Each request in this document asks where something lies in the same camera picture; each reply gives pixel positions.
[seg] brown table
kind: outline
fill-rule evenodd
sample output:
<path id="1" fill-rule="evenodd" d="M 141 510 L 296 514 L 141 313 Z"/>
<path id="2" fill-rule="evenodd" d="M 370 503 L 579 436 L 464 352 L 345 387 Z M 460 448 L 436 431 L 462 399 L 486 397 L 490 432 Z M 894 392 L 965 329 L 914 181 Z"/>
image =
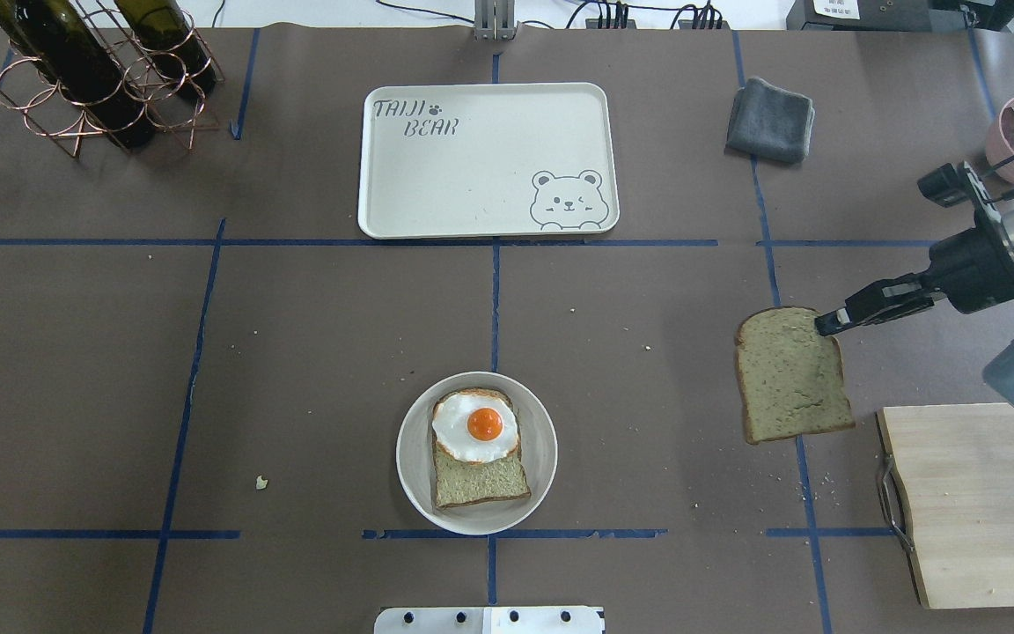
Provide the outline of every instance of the brown table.
<path id="1" fill-rule="evenodd" d="M 0 108 L 0 633 L 370 631 L 385 606 L 489 603 L 602 606 L 608 631 L 1014 631 L 918 606 L 873 484 L 880 407 L 998 401 L 981 369 L 1014 302 L 842 336 L 848 432 L 745 444 L 732 369 L 747 314 L 831 309 L 969 227 L 915 182 L 979 157 L 1014 36 L 206 37 L 238 140 L 74 162 Z M 804 164 L 724 150 L 745 76 L 816 100 Z M 363 236 L 366 93 L 494 80 L 604 88 L 617 228 Z M 441 538 L 397 484 L 397 426 L 476 369 L 542 399 L 558 477 L 517 531 Z"/>

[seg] wooden cutting board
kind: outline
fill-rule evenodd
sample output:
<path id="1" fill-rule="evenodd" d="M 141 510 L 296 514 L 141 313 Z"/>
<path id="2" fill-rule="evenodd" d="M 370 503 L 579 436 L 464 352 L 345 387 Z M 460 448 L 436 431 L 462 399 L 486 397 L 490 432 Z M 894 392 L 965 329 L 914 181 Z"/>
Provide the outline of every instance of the wooden cutting board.
<path id="1" fill-rule="evenodd" d="M 884 407 L 878 424 L 922 606 L 1014 606 L 1014 409 Z"/>

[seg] slice of bread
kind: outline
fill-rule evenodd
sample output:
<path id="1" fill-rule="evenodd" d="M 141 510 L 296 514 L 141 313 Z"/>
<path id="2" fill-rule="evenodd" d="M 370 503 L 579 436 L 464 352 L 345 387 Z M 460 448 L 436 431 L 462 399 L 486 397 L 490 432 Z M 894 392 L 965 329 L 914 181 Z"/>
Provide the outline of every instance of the slice of bread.
<path id="1" fill-rule="evenodd" d="M 745 442 L 856 426 L 844 394 L 840 343 L 820 337 L 819 312 L 799 306 L 752 314 L 737 328 L 737 386 Z"/>
<path id="2" fill-rule="evenodd" d="M 510 399 L 502 392 L 467 389 L 461 390 L 459 393 L 500 398 L 510 407 Z M 436 415 L 440 402 L 443 402 L 447 397 L 442 398 L 433 407 L 434 415 Z M 522 421 L 518 420 L 517 413 L 515 420 L 518 425 L 523 424 Z M 526 483 L 526 472 L 523 470 L 523 448 L 520 441 L 515 442 L 515 449 L 507 456 L 490 463 L 474 464 L 452 457 L 443 446 L 440 446 L 436 433 L 434 433 L 433 466 L 436 473 L 434 505 L 438 509 L 530 497 L 530 486 Z"/>

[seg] egg white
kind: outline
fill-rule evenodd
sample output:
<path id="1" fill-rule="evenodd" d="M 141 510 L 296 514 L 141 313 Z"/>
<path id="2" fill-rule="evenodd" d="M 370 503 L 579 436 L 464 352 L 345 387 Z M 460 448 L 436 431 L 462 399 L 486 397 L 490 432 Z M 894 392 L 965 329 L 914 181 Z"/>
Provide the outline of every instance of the egg white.
<path id="1" fill-rule="evenodd" d="M 472 412 L 490 407 L 503 419 L 503 432 L 491 440 L 479 440 L 467 431 Z M 454 393 L 436 407 L 433 430 L 440 448 L 456 461 L 470 464 L 490 463 L 507 456 L 518 446 L 518 422 L 515 413 L 502 398 Z"/>

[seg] white floor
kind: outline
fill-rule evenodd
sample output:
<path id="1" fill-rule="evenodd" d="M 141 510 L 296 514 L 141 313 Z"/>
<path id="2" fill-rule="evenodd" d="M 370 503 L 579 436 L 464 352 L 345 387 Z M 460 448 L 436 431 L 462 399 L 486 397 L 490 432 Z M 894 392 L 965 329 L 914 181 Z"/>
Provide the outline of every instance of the white floor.
<path id="1" fill-rule="evenodd" d="M 85 7 L 91 7 L 95 0 L 81 0 Z M 455 15 L 470 17 L 474 0 L 390 0 L 393 4 L 433 9 Z M 213 19 L 221 0 L 179 0 L 179 4 L 194 16 L 198 25 L 208 25 Z M 563 28 L 571 13 L 579 3 L 575 0 L 516 0 L 517 20 L 542 20 Z M 633 0 L 632 4 L 652 5 L 652 7 L 680 7 L 681 1 Z M 715 7 L 722 12 L 731 27 L 739 29 L 783 29 L 785 15 L 792 7 L 792 0 L 716 0 Z M 575 20 L 575 27 L 584 25 L 585 16 L 595 16 L 596 8 L 586 8 Z M 671 24 L 673 11 L 651 11 L 632 9 L 629 13 L 637 21 L 639 28 L 667 28 Z M 428 16 L 424 13 L 401 11 L 383 7 L 374 0 L 225 0 L 224 8 L 217 19 L 217 25 L 254 27 L 270 23 L 300 23 L 306 25 L 336 25 L 336 27 L 357 27 L 358 25 L 439 25 L 458 23 L 447 17 Z"/>

